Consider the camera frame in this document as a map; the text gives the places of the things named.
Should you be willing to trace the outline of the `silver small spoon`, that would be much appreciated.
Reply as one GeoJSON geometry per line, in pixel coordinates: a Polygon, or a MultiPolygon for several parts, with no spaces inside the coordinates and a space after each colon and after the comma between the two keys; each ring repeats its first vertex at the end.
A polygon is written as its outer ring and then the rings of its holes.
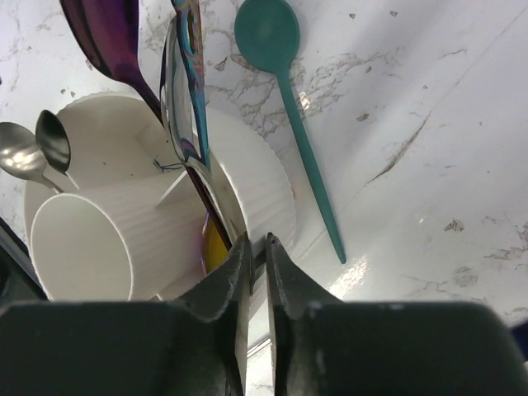
{"type": "Polygon", "coordinates": [[[55,194],[63,190],[48,177],[48,161],[38,146],[35,136],[24,126],[12,122],[1,123],[1,169],[9,175],[48,187],[55,194]]]}

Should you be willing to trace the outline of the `white round divided container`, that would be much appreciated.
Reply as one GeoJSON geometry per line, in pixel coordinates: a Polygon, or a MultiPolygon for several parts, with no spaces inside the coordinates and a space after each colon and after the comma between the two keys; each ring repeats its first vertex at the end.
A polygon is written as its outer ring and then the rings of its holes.
{"type": "MultiPolygon", "coordinates": [[[[58,301],[151,299],[200,269],[205,207],[175,163],[147,105],[114,92],[58,113],[72,150],[58,194],[25,188],[26,232],[37,278],[58,301]]],[[[267,142],[242,121],[207,111],[215,183],[237,232],[260,252],[269,233],[295,240],[289,179],[267,142]]]]}

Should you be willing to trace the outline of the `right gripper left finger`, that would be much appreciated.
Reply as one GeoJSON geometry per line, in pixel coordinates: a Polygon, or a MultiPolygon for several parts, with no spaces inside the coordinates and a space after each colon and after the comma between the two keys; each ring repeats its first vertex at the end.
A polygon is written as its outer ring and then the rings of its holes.
{"type": "Polygon", "coordinates": [[[248,350],[252,249],[244,233],[222,265],[181,297],[189,318],[183,395],[243,395],[248,350]]]}

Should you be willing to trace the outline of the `teal plastic spoon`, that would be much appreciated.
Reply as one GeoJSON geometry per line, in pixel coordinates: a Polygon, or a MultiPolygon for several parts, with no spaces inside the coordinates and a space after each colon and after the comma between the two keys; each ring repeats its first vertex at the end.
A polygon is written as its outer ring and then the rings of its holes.
{"type": "Polygon", "coordinates": [[[347,262],[347,255],[342,237],[290,83],[290,67],[300,44],[300,29],[295,12],[285,1],[245,1],[235,18],[234,35],[241,55],[253,67],[271,73],[277,79],[314,198],[337,257],[344,264],[347,262]]]}

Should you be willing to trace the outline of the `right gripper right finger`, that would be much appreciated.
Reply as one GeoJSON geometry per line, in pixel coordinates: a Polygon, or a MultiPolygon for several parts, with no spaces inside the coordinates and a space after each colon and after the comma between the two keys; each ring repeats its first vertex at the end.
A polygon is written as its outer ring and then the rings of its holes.
{"type": "Polygon", "coordinates": [[[328,395],[338,350],[331,321],[342,301],[301,270],[275,234],[265,250],[275,394],[328,395]]]}

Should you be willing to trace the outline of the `purple long-handled spoon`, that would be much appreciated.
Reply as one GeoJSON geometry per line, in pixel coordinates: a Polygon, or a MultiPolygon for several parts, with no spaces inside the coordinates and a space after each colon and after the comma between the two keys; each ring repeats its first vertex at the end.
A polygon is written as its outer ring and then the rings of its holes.
{"type": "Polygon", "coordinates": [[[132,87],[161,119],[160,101],[139,67],[139,1],[61,0],[59,3],[87,60],[103,75],[132,87]]]}

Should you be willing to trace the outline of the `black small spoon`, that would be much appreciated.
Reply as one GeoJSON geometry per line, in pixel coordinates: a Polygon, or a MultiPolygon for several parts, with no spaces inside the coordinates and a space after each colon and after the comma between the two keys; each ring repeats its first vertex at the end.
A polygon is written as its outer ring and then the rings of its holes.
{"type": "Polygon", "coordinates": [[[65,175],[71,163],[71,147],[66,130],[54,113],[48,110],[40,113],[36,122],[35,139],[40,148],[40,158],[36,168],[40,183],[55,194],[60,194],[63,190],[44,175],[48,165],[65,175]]]}

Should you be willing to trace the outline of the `copper bowl dark spoon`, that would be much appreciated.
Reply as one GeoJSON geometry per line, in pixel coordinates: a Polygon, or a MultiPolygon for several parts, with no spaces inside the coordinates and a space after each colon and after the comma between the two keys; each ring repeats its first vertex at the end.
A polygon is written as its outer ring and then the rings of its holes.
{"type": "Polygon", "coordinates": [[[175,153],[202,199],[224,248],[230,250],[239,232],[232,222],[228,197],[200,157],[195,115],[177,39],[176,17],[169,22],[164,44],[159,96],[163,125],[175,153]]]}

